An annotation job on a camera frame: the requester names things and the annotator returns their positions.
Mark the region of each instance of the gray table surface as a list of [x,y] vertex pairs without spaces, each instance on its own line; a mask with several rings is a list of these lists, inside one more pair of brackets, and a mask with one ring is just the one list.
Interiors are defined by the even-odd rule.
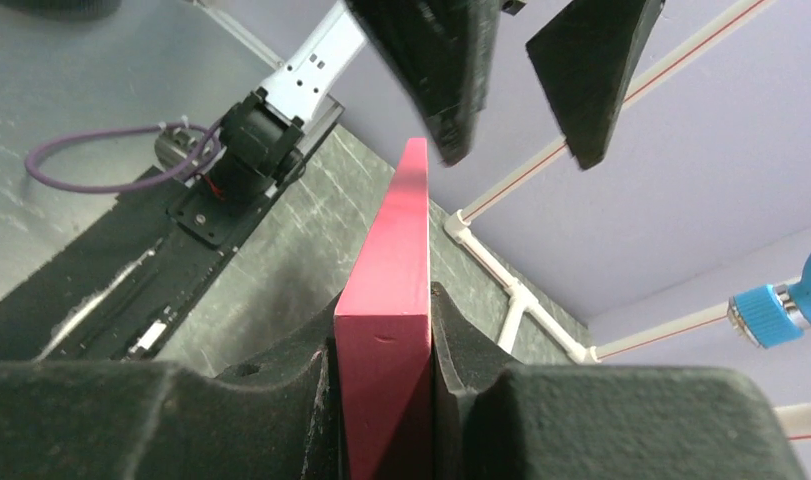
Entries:
[[[207,124],[269,72],[199,7],[181,1],[123,2],[114,16],[84,24],[0,6],[0,298],[114,203],[28,179],[22,159],[32,147],[72,131],[181,115]],[[155,163],[152,141],[79,146],[45,168],[76,182],[133,180]],[[391,175],[386,162],[336,128],[159,358],[214,375],[321,309],[345,284]],[[507,296],[443,234],[444,216],[434,206],[432,277],[495,337]],[[571,333],[587,339],[583,327],[541,299]],[[566,361],[531,321],[521,327],[514,353],[529,362]]]

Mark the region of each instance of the white metal bracket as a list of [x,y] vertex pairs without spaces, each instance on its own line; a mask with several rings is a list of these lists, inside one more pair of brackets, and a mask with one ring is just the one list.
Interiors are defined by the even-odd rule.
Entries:
[[267,103],[286,120],[298,117],[309,124],[364,43],[361,27],[338,1],[293,57],[261,82]]

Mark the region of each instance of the red wooden block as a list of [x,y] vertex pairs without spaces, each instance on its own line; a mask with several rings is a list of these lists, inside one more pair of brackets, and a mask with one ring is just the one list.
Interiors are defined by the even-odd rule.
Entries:
[[352,480],[432,477],[428,215],[412,138],[334,314]]

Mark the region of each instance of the red wire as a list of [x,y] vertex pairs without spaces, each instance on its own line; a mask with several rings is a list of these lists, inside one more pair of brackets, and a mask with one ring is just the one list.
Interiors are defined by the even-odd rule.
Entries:
[[[687,59],[688,59],[688,58],[689,58],[691,55],[693,55],[694,53],[696,53],[696,52],[697,52],[699,49],[701,49],[701,48],[705,47],[706,45],[708,45],[708,43],[709,43],[709,42],[711,42],[712,40],[714,40],[715,38],[717,38],[717,37],[718,37],[718,36],[719,36],[721,33],[725,32],[726,30],[728,30],[729,28],[731,28],[731,27],[732,27],[732,25],[734,25],[735,23],[737,23],[738,21],[740,21],[740,20],[741,20],[742,18],[744,18],[745,16],[749,15],[749,14],[750,14],[750,13],[751,13],[753,10],[755,10],[756,8],[758,8],[758,7],[759,7],[761,4],[765,3],[766,1],[767,1],[767,0],[758,0],[757,2],[755,2],[755,3],[754,3],[752,6],[750,6],[748,9],[746,9],[746,10],[744,10],[743,12],[741,12],[740,14],[738,14],[738,16],[737,16],[737,17],[733,18],[733,19],[732,19],[732,20],[730,20],[728,23],[726,23],[725,25],[723,25],[722,27],[720,27],[720,28],[719,28],[717,31],[715,31],[714,33],[712,33],[711,35],[709,35],[707,38],[705,38],[705,39],[704,39],[704,40],[703,40],[703,41],[702,41],[700,44],[698,44],[697,46],[695,46],[694,48],[692,48],[690,51],[688,51],[687,53],[685,53],[684,55],[682,55],[681,57],[679,57],[679,58],[678,58],[678,59],[677,59],[675,62],[673,62],[673,63],[672,63],[670,66],[668,66],[666,69],[664,69],[664,70],[662,70],[661,72],[659,72],[659,73],[658,73],[658,75],[656,75],[654,78],[650,79],[650,80],[649,80],[647,83],[645,83],[645,84],[644,84],[644,85],[642,85],[640,88],[638,88],[637,90],[635,90],[635,92],[634,92],[634,93],[632,93],[631,95],[629,95],[629,97],[628,97],[628,98],[626,98],[626,99],[624,99],[623,101],[624,101],[624,102],[627,102],[627,101],[631,100],[632,98],[634,98],[635,96],[637,96],[638,94],[640,94],[641,92],[645,91],[647,88],[649,88],[649,86],[650,86],[650,85],[652,85],[653,83],[655,83],[656,81],[658,81],[658,79],[659,79],[659,78],[663,77],[664,75],[666,75],[667,73],[669,73],[671,70],[673,70],[674,68],[676,68],[677,66],[679,66],[679,65],[680,65],[682,62],[684,62],[685,60],[687,60]],[[482,203],[481,205],[479,205],[479,206],[478,206],[478,207],[477,207],[475,210],[473,210],[473,211],[472,211],[472,213],[470,213],[469,215],[465,216],[465,217],[464,217],[464,221],[468,221],[468,220],[470,220],[471,218],[473,218],[474,216],[478,215],[478,214],[479,214],[479,212],[481,212],[482,210],[486,209],[486,208],[489,206],[489,204],[490,204],[491,202],[493,202],[494,200],[496,200],[496,199],[497,199],[497,198],[498,198],[500,195],[504,194],[505,192],[507,192],[508,190],[510,190],[511,188],[513,188],[515,185],[517,185],[517,184],[519,184],[519,183],[524,182],[524,181],[525,181],[525,179],[526,179],[526,177],[527,177],[527,176],[528,176],[530,173],[532,173],[534,170],[537,170],[538,168],[540,168],[540,166],[541,166],[541,165],[543,165],[544,163],[548,162],[548,161],[549,161],[549,160],[550,160],[552,157],[554,157],[555,155],[557,155],[557,154],[561,153],[561,152],[564,150],[564,147],[566,147],[566,146],[567,146],[567,142],[562,143],[562,144],[561,144],[561,146],[560,146],[560,147],[558,147],[558,149],[557,149],[557,150],[554,150],[552,153],[550,153],[549,155],[547,155],[547,156],[546,156],[546,158],[544,158],[543,160],[541,160],[540,162],[538,162],[537,164],[535,164],[535,165],[534,165],[532,168],[528,169],[528,170],[527,170],[526,172],[524,172],[522,175],[520,175],[519,177],[517,177],[517,179],[516,179],[516,180],[514,180],[514,181],[513,181],[513,182],[511,182],[510,184],[506,185],[506,186],[505,186],[505,188],[503,188],[502,190],[500,190],[499,192],[497,192],[495,195],[493,195],[492,197],[490,197],[490,198],[489,198],[487,201],[485,201],[484,203]]]
[[223,195],[223,190],[221,188],[217,187],[216,185],[214,185],[214,182],[207,175],[202,175],[200,173],[197,176],[201,180],[204,180],[205,183],[208,184],[208,186],[211,188],[211,192],[213,192],[215,197],[217,197],[220,200],[225,200],[225,196]]
[[810,435],[797,435],[796,437],[788,437],[788,440],[790,440],[792,442],[796,442],[797,440],[811,440],[811,434]]
[[626,347],[626,348],[624,348],[622,350],[617,350],[616,352],[611,352],[608,355],[603,355],[603,356],[601,356],[599,358],[600,358],[600,360],[605,360],[606,358],[617,355],[618,353],[628,352],[629,350],[634,350],[636,348],[644,347],[644,346],[649,345],[650,343],[655,343],[655,342],[657,342],[659,340],[664,340],[666,338],[675,337],[676,335],[679,335],[679,334],[682,334],[682,333],[685,333],[685,332],[690,332],[691,330],[697,329],[699,327],[704,327],[706,325],[711,325],[714,322],[719,322],[720,320],[723,320],[725,318],[727,318],[725,315],[722,316],[722,317],[712,318],[711,320],[706,320],[705,322],[698,323],[696,325],[691,325],[690,327],[683,328],[683,329],[681,329],[679,331],[668,333],[667,335],[662,335],[660,337],[656,337],[656,338],[647,340],[645,342],[641,342],[641,343],[639,343],[637,345],[632,345],[631,347]]

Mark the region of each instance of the white pipe joint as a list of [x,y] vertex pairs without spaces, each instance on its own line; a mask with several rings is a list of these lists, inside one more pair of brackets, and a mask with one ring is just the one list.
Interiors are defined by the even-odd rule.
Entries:
[[505,292],[509,297],[508,313],[505,315],[505,323],[502,324],[499,340],[496,343],[510,354],[514,349],[514,342],[517,340],[517,332],[520,330],[523,315],[532,305],[538,303],[538,299],[519,280],[507,287]]
[[464,220],[461,210],[450,215],[443,224],[446,233],[461,244],[476,260],[502,284],[510,296],[508,313],[499,334],[499,346],[508,353],[514,348],[514,341],[520,329],[523,315],[532,314],[535,320],[556,341],[575,363],[599,363],[593,347],[585,347],[577,342],[540,304],[537,297],[496,257],[473,236],[470,222]]

